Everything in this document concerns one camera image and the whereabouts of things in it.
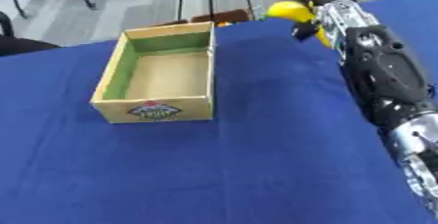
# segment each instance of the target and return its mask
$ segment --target robotic hand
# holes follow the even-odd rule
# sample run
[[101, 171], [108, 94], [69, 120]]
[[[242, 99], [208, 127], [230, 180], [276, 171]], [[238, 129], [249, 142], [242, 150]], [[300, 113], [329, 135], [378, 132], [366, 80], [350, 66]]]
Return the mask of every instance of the robotic hand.
[[[284, 18], [287, 9], [296, 11], [291, 3], [279, 9], [285, 5], [274, 5], [268, 16]], [[335, 0], [309, 11], [312, 15], [293, 15], [293, 35], [304, 40], [316, 34], [339, 53], [341, 73], [364, 117], [376, 126], [412, 191], [438, 216], [438, 108], [430, 99], [434, 87], [405, 45], [354, 1]]]

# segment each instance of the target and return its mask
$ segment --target floor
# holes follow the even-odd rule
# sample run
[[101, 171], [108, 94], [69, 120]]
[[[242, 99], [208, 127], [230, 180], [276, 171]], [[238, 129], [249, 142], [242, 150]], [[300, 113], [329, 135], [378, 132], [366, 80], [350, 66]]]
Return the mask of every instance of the floor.
[[[30, 18], [18, 16], [11, 0], [0, 8], [14, 21], [20, 37], [44, 40], [62, 46], [114, 39], [123, 29], [171, 22], [177, 17], [178, 0], [92, 0], [98, 10], [86, 8], [83, 0], [20, 0]], [[279, 0], [252, 0], [257, 16]], [[215, 0], [215, 11], [244, 8], [244, 0]], [[206, 0], [185, 0], [183, 17], [207, 13]]]

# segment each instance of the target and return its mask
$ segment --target table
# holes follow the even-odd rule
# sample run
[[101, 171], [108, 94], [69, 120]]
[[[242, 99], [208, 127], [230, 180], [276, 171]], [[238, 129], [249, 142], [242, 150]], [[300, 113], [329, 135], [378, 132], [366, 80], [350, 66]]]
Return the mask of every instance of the table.
[[[436, 0], [365, 4], [438, 81]], [[431, 224], [315, 39], [217, 30], [211, 121], [108, 124], [114, 42], [0, 59], [0, 223]]]

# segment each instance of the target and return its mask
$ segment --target cardboard box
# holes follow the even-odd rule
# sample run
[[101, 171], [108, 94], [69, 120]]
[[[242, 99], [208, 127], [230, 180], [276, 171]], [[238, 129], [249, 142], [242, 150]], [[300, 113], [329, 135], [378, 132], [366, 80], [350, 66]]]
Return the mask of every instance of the cardboard box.
[[211, 22], [127, 30], [91, 104], [113, 123], [210, 119], [214, 48]]

